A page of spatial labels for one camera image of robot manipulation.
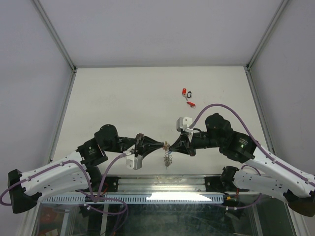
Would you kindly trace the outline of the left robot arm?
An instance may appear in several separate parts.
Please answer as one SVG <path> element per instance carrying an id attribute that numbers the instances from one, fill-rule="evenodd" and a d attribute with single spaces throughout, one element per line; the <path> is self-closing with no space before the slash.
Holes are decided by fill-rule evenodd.
<path id="1" fill-rule="evenodd" d="M 143 158 L 162 148 L 164 144 L 141 133 L 134 138 L 120 137 L 115 126 L 102 126 L 94 137 L 78 146 L 68 156 L 35 170 L 8 173 L 10 202 L 1 205 L 12 208 L 14 214 L 26 212 L 43 200 L 70 191 L 97 191 L 100 197 L 105 178 L 98 165 L 108 160 L 107 152 L 126 158 L 126 165 L 138 170 Z"/>

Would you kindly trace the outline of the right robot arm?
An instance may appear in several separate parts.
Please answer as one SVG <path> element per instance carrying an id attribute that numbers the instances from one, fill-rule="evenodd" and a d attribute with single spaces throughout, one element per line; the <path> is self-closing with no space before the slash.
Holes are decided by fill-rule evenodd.
<path id="1" fill-rule="evenodd" d="M 229 121 L 215 113 L 205 120 L 206 131 L 194 129 L 191 118 L 179 118 L 176 129 L 179 138 L 171 145 L 172 152 L 195 156 L 196 150 L 218 148 L 230 160 L 251 166 L 265 175 L 253 175 L 226 166 L 220 177 L 221 191 L 234 188 L 255 191 L 274 197 L 295 212 L 315 215 L 315 177 L 276 157 L 249 135 L 234 131 Z"/>

